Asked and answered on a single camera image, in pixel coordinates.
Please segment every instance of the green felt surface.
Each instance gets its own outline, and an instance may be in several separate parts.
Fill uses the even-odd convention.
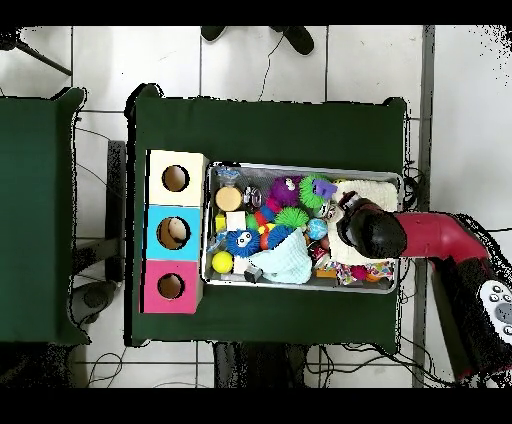
[[[0,98],[0,341],[87,342],[68,318],[71,128],[83,97]]]
[[[140,275],[146,149],[209,160],[401,173],[405,102],[304,105],[207,98],[136,102],[134,275]],[[134,339],[288,343],[373,342],[395,350],[396,291],[388,295],[209,286],[194,315],[140,314]]]

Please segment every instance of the cyan box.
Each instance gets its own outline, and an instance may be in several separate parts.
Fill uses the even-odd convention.
[[[157,230],[166,218],[181,218],[188,225],[190,237],[179,249],[167,249],[158,241]],[[201,211],[184,206],[149,205],[146,259],[198,261],[201,249]]]

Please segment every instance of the pink box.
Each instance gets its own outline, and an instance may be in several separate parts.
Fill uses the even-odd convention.
[[[161,277],[175,274],[181,279],[182,292],[179,297],[168,299],[158,290]],[[149,314],[193,314],[203,295],[199,277],[199,262],[146,260],[144,279],[144,311]]]

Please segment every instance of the blue plush toy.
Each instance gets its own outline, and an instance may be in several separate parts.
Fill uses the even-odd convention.
[[[311,240],[323,239],[327,235],[327,223],[318,218],[309,220],[307,234]]]
[[[248,258],[260,250],[260,234],[250,228],[228,232],[226,241],[227,251],[241,258]]]
[[[287,227],[286,225],[276,225],[270,230],[270,233],[268,233],[268,248],[273,249],[291,233],[293,233],[293,228]]]

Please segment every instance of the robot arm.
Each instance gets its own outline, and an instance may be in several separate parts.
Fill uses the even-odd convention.
[[[368,258],[428,258],[457,381],[512,367],[512,290],[497,278],[487,249],[455,216],[389,213],[355,192],[339,202],[339,237]]]

